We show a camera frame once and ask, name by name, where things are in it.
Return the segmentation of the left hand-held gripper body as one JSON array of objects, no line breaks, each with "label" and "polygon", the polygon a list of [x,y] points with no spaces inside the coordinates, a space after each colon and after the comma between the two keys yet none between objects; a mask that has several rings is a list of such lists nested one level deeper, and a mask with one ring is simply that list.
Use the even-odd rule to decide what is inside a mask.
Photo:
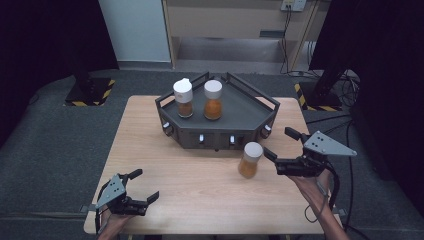
[{"label": "left hand-held gripper body", "polygon": [[112,214],[144,216],[149,204],[147,201],[133,200],[127,195],[128,174],[115,174],[102,186],[96,205],[96,214],[100,215],[103,207]]}]

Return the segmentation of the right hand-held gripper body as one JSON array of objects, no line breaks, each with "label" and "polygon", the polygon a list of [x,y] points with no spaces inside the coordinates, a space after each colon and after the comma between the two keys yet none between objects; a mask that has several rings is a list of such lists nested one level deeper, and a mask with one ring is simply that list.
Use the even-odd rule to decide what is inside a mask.
[{"label": "right hand-held gripper body", "polygon": [[329,165],[329,156],[357,155],[357,152],[320,131],[312,135],[301,133],[302,154],[295,159],[278,158],[275,167],[278,175],[317,177]]}]

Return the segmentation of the orange spice jar round lid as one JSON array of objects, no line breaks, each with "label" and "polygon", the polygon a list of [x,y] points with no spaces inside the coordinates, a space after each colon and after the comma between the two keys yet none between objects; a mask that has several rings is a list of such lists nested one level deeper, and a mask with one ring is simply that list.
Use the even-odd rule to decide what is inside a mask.
[{"label": "orange spice jar round lid", "polygon": [[222,84],[218,80],[209,80],[204,84],[204,93],[207,98],[204,105],[204,116],[209,120],[217,120],[222,115]]},{"label": "orange spice jar round lid", "polygon": [[239,173],[247,179],[253,178],[256,175],[257,165],[262,154],[263,148],[259,143],[247,143],[238,166]]}]

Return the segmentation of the black metal corner rack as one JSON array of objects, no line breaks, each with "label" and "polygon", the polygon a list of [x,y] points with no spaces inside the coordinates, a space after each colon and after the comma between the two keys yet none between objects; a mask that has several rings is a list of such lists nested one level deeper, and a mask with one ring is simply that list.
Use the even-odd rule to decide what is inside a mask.
[{"label": "black metal corner rack", "polygon": [[185,149],[241,150],[251,141],[266,139],[280,103],[240,77],[220,76],[223,85],[222,115],[209,120],[203,115],[207,97],[204,84],[213,77],[205,72],[191,80],[193,115],[182,118],[173,92],[155,100],[163,132]]}]

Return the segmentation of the spice jar with flip lid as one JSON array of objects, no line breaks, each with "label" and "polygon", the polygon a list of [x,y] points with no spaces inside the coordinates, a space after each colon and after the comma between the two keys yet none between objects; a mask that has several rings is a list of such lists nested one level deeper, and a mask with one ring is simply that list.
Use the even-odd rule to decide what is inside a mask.
[{"label": "spice jar with flip lid", "polygon": [[173,85],[175,101],[177,102],[178,115],[182,118],[191,117],[193,114],[192,83],[188,78],[183,78]]}]

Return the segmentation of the person's left hand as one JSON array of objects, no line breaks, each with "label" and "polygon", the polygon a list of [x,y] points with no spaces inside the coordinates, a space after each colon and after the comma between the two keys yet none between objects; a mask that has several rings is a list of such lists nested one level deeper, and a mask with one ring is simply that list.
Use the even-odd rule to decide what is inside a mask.
[{"label": "person's left hand", "polygon": [[124,229],[125,225],[133,218],[133,215],[112,214],[109,209],[102,210],[100,216],[100,233],[103,231],[113,231],[120,233]]}]

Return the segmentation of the person's right hand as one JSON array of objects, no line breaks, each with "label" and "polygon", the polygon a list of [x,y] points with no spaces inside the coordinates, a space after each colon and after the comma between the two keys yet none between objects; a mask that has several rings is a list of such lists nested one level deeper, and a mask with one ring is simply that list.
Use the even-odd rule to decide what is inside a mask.
[{"label": "person's right hand", "polygon": [[309,206],[314,211],[320,211],[329,192],[330,176],[330,171],[324,170],[318,177],[289,176],[289,179],[298,187]]}]

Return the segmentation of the black stand column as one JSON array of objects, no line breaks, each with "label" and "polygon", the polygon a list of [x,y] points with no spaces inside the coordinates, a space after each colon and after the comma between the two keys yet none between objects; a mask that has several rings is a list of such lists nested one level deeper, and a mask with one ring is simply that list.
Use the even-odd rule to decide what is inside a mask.
[{"label": "black stand column", "polygon": [[347,70],[342,64],[331,64],[326,67],[322,76],[314,88],[314,93],[319,99],[326,98],[333,85],[341,78]]},{"label": "black stand column", "polygon": [[92,82],[90,79],[90,75],[88,74],[78,55],[74,51],[71,52],[70,56],[72,70],[77,80],[78,86],[86,96],[90,96],[92,94]]}]

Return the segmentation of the black curtain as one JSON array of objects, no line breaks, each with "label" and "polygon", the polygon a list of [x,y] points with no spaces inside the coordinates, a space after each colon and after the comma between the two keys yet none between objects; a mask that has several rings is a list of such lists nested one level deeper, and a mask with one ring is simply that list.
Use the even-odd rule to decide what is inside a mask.
[{"label": "black curtain", "polygon": [[30,99],[78,72],[118,67],[99,0],[0,0],[0,147]]},{"label": "black curtain", "polygon": [[424,215],[424,0],[331,0],[312,69],[360,79],[353,118],[374,167]]}]

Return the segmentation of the beige wooden cabinet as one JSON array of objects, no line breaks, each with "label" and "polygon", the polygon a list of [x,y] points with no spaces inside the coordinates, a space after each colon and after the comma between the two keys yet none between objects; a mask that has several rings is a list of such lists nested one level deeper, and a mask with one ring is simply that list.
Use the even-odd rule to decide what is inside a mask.
[{"label": "beige wooden cabinet", "polygon": [[304,43],[318,38],[327,6],[307,0],[302,12],[282,11],[282,1],[162,0],[172,62],[177,62],[186,38],[270,40],[293,70]]}]

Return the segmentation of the white panel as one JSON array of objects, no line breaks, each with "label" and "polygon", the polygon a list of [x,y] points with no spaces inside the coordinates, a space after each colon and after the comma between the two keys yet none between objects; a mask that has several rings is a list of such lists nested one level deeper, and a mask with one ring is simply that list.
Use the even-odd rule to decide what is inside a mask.
[{"label": "white panel", "polygon": [[118,61],[171,62],[162,0],[99,0]]}]

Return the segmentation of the striped stand base plate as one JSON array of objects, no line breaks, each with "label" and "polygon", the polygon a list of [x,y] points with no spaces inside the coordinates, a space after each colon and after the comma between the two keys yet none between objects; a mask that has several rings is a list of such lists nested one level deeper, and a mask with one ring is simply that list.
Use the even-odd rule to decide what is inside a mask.
[{"label": "striped stand base plate", "polygon": [[110,78],[90,78],[92,82],[92,94],[86,96],[78,86],[77,81],[65,98],[66,106],[101,106],[103,105],[115,81]]},{"label": "striped stand base plate", "polygon": [[332,92],[320,94],[313,82],[299,82],[295,84],[298,101],[303,110],[311,111],[341,111],[342,103],[339,97]]}]

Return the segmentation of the white wall power outlet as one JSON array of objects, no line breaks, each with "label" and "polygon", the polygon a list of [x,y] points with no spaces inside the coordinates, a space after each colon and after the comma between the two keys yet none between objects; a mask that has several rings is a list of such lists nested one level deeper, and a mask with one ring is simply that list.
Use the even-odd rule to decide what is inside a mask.
[{"label": "white wall power outlet", "polygon": [[307,0],[283,0],[282,11],[302,12],[306,6]]}]

